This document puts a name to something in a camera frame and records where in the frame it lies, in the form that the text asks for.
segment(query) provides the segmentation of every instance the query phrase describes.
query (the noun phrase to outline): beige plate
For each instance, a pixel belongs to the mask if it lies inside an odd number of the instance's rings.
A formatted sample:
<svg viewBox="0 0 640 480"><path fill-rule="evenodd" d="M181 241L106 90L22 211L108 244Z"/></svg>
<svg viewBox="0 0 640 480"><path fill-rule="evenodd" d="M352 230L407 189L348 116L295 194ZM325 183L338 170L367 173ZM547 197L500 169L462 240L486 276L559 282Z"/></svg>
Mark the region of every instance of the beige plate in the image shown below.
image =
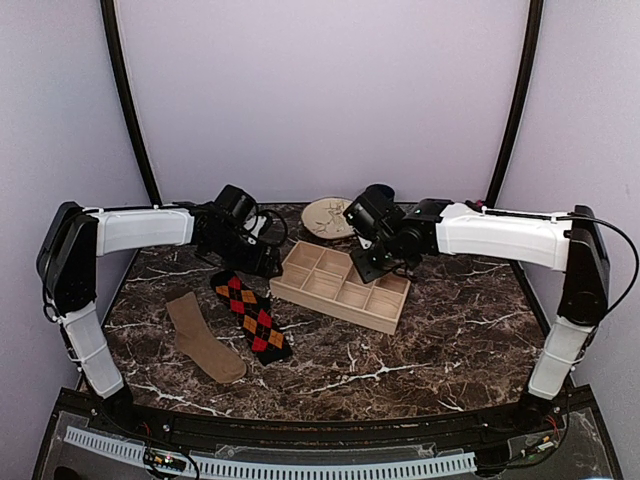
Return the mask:
<svg viewBox="0 0 640 480"><path fill-rule="evenodd" d="M336 240L354 235L353 228L342 216L351 200L346 198L321 198L307 205L302 211L302 224L316 237Z"/></svg>

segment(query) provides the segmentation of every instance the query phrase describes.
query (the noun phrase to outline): lavender wall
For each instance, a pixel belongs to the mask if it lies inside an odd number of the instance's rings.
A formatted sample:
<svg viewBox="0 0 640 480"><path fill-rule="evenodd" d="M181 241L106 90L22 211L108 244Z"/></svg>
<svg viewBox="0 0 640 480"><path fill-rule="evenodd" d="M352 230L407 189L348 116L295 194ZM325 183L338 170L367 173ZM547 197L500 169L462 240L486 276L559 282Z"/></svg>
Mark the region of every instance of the lavender wall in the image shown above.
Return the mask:
<svg viewBox="0 0 640 480"><path fill-rule="evenodd" d="M163 198L482 198L527 0L120 0Z"/></svg>
<svg viewBox="0 0 640 480"><path fill-rule="evenodd" d="M576 203L640 243L640 3L547 2L538 55L500 205L570 210ZM606 232L613 297L633 269L626 245ZM549 318L562 276L527 274ZM603 323L575 379L590 383L625 478L640 478L640 288Z"/></svg>
<svg viewBox="0 0 640 480"><path fill-rule="evenodd" d="M0 463L31 477L62 385L77 373L42 316L35 259L64 200L144 204L94 0L0 2ZM130 254L99 263L99 309Z"/></svg>

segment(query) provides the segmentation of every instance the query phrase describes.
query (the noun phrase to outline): brown marble surface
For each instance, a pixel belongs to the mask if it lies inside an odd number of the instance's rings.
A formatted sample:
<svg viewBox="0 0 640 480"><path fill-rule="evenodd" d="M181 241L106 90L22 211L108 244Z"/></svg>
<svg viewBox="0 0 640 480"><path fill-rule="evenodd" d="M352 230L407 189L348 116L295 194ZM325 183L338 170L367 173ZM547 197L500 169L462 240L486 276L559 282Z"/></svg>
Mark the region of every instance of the brown marble surface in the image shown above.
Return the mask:
<svg viewBox="0 0 640 480"><path fill-rule="evenodd" d="M356 245L355 238L313 237L300 223L302 205L275 208L291 229L283 258L298 239L342 251ZM443 255L416 269L418 281L394 336L272 300L294 355L263 367L209 287L217 269L193 253L192 247L142 250L105 323L116 364L139 404L301 421L474 410L516 401L544 341L507 262ZM267 294L266 280L241 277ZM196 293L214 336L247 363L244 378L218 384L174 348L163 296L178 286Z"/></svg>

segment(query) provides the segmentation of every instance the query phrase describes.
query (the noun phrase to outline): black base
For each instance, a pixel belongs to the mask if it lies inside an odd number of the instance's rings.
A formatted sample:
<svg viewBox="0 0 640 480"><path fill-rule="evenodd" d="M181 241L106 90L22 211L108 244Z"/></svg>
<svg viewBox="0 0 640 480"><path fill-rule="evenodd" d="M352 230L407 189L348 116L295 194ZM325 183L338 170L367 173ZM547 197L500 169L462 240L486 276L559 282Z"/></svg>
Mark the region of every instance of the black base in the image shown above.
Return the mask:
<svg viewBox="0 0 640 480"><path fill-rule="evenodd" d="M621 478L611 441L589 386L559 397L556 405L571 410L591 408L602 436L614 478ZM99 406L89 395L63 389L58 397L34 471L39 479L58 414L66 411L89 419L91 428L122 434L102 415L91 411ZM395 420L366 422L274 422L193 415L134 406L140 421L146 422L158 440L198 451L215 452L217 446L238 445L276 449L336 450L435 443L438 451L461 448L474 451L481 464L508 459L507 441L521 433L511 424L518 405L510 404L473 412L452 413ZM546 430L544 426L537 431Z"/></svg>

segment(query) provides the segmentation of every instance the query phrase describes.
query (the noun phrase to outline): sock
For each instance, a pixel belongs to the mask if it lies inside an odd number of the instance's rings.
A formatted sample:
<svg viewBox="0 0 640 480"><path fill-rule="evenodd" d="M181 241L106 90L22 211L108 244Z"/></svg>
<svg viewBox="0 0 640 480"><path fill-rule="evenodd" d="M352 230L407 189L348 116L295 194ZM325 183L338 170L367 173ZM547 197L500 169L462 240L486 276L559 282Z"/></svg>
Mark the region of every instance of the sock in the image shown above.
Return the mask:
<svg viewBox="0 0 640 480"><path fill-rule="evenodd" d="M251 351L262 365L293 355L287 339L269 314L269 299L256 295L230 270L211 277L211 288L236 315Z"/></svg>
<svg viewBox="0 0 640 480"><path fill-rule="evenodd" d="M195 294L180 288L167 293L165 298L169 316L176 327L178 350L191 357L216 382L231 383L242 378L247 366L211 334Z"/></svg>

